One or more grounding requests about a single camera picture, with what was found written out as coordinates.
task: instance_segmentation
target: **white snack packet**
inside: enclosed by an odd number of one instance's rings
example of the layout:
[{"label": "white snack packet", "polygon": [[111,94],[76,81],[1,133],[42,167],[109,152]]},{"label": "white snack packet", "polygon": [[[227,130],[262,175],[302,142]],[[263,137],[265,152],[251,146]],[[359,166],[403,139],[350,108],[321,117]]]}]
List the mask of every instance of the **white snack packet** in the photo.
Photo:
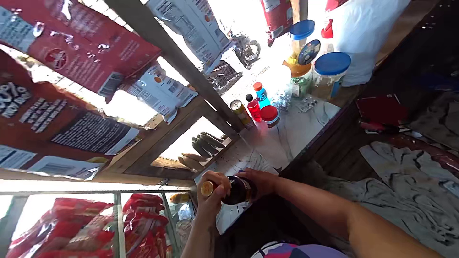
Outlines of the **white snack packet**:
[{"label": "white snack packet", "polygon": [[197,92],[166,76],[166,71],[155,62],[125,91],[160,113],[169,124],[177,116],[177,110],[185,107]]},{"label": "white snack packet", "polygon": [[146,6],[175,33],[182,35],[209,74],[231,41],[220,30],[207,0],[150,0]]}]

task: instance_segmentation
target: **blue bottle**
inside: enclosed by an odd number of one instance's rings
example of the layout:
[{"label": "blue bottle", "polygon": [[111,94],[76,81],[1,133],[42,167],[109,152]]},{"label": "blue bottle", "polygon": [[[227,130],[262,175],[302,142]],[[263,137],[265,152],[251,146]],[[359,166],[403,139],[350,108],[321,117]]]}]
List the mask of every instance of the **blue bottle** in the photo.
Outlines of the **blue bottle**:
[{"label": "blue bottle", "polygon": [[266,93],[266,90],[263,88],[263,84],[255,83],[253,85],[253,88],[257,92],[257,98],[258,98],[258,103],[260,104],[260,109],[262,109],[265,106],[271,105],[271,102],[269,102],[269,99],[268,99],[268,94]]}]

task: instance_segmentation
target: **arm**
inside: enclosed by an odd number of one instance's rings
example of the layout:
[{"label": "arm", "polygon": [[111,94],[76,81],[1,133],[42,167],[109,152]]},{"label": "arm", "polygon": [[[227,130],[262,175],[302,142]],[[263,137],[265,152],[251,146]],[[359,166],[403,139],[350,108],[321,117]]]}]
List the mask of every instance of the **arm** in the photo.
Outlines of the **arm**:
[{"label": "arm", "polygon": [[360,205],[310,185],[246,169],[239,174],[293,203],[332,234],[349,239],[359,258],[440,258],[410,235]]},{"label": "arm", "polygon": [[[201,186],[207,180],[217,183],[218,187],[205,198],[201,193]],[[197,189],[198,211],[181,258],[213,258],[215,237],[218,236],[215,226],[217,214],[222,207],[222,198],[230,193],[231,183],[225,175],[207,171],[199,181]]]}]

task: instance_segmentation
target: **hand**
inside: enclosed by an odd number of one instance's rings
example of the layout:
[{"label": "hand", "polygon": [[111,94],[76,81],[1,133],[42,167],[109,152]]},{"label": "hand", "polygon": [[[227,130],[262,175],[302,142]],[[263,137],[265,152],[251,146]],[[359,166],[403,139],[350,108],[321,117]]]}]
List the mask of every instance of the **hand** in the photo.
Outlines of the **hand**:
[{"label": "hand", "polygon": [[247,178],[257,186],[257,196],[255,199],[251,200],[251,202],[260,199],[262,196],[275,192],[276,182],[279,180],[277,175],[251,168],[244,169],[244,172],[237,173],[236,176]]},{"label": "hand", "polygon": [[[209,180],[218,184],[218,187],[209,197],[205,197],[201,193],[201,186],[205,181]],[[197,185],[198,211],[196,216],[204,218],[204,220],[208,222],[215,221],[222,207],[222,199],[230,195],[230,191],[230,180],[224,174],[216,173],[211,170],[204,173]]]}]

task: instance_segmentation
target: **white plastic bag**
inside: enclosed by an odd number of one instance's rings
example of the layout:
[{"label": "white plastic bag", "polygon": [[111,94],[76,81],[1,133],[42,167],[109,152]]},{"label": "white plastic bag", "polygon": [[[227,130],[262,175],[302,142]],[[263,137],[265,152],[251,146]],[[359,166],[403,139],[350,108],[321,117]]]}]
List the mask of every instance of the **white plastic bag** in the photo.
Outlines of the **white plastic bag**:
[{"label": "white plastic bag", "polygon": [[376,55],[387,40],[397,18],[410,0],[349,0],[329,12],[333,19],[335,51],[352,58],[343,87],[367,83]]},{"label": "white plastic bag", "polygon": [[177,116],[179,107],[185,107],[197,92],[166,76],[166,71],[154,62],[133,84],[123,89],[160,113],[169,124]]},{"label": "white plastic bag", "polygon": [[209,74],[232,44],[220,30],[207,0],[150,0],[146,6],[175,33],[204,63]]}]

